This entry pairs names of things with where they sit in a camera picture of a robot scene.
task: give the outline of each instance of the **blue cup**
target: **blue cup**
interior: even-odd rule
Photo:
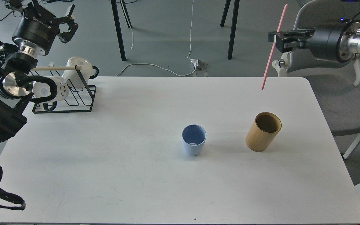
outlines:
[[[197,124],[188,125],[184,128],[182,137],[183,147],[187,154],[190,156],[200,154],[206,140],[206,132],[201,126]]]

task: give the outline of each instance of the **white cup on rack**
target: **white cup on rack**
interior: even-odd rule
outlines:
[[[67,84],[63,84],[65,83],[63,77],[49,76],[47,78],[50,78],[55,82],[57,94],[53,100],[47,101],[45,103],[52,103],[52,102],[64,100],[69,95],[70,90]],[[51,94],[50,87],[48,86],[48,84],[41,82],[34,82],[33,93],[36,98],[47,97]]]
[[[67,67],[81,66],[80,72],[82,73],[86,84],[88,84],[89,79],[94,79],[98,76],[99,70],[98,67],[93,66],[90,61],[86,60],[83,57],[71,57],[67,60]],[[65,70],[62,77],[64,79],[70,80],[67,84],[74,88],[84,88],[84,84],[81,81],[76,70]]]

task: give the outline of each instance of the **black chair leg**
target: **black chair leg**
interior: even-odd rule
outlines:
[[[127,12],[126,3],[124,2],[124,0],[120,0],[120,4],[122,6],[124,18],[126,19],[127,27],[128,28],[133,27],[130,22],[130,17],[128,16],[129,13]]]
[[[122,30],[120,29],[118,7],[116,6],[115,0],[112,0],[110,2],[112,5],[113,19],[115,21],[117,41],[119,42],[120,57],[122,58],[122,61],[126,61],[126,55],[124,53],[124,46],[123,46]]]
[[[229,11],[231,0],[226,0],[226,4],[224,5],[223,15],[222,15],[222,21],[220,22],[220,26],[224,27],[224,22],[226,21],[227,12]]]
[[[236,26],[237,26],[237,16],[238,16],[239,5],[240,5],[240,0],[234,0],[233,20],[231,23],[230,43],[229,43],[229,51],[227,54],[227,59],[231,59],[233,57],[234,37],[236,36]]]

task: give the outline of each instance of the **black wire rack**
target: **black wire rack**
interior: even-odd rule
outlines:
[[[40,76],[37,71],[30,71],[33,76]],[[61,74],[55,70],[57,75],[54,75],[52,71],[49,71],[53,76],[60,76]],[[66,85],[70,93],[61,101],[55,101],[52,103],[36,103],[33,107],[33,113],[89,113],[93,109],[95,93],[97,87],[95,85],[88,85],[85,81],[83,74],[80,70],[76,70],[81,81],[84,84],[84,88],[75,88],[72,81],[68,79]]]

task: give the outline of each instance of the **wooden cup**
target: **wooden cup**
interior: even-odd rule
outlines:
[[[280,119],[273,113],[261,112],[255,117],[245,142],[253,151],[262,152],[272,142],[281,129]]]

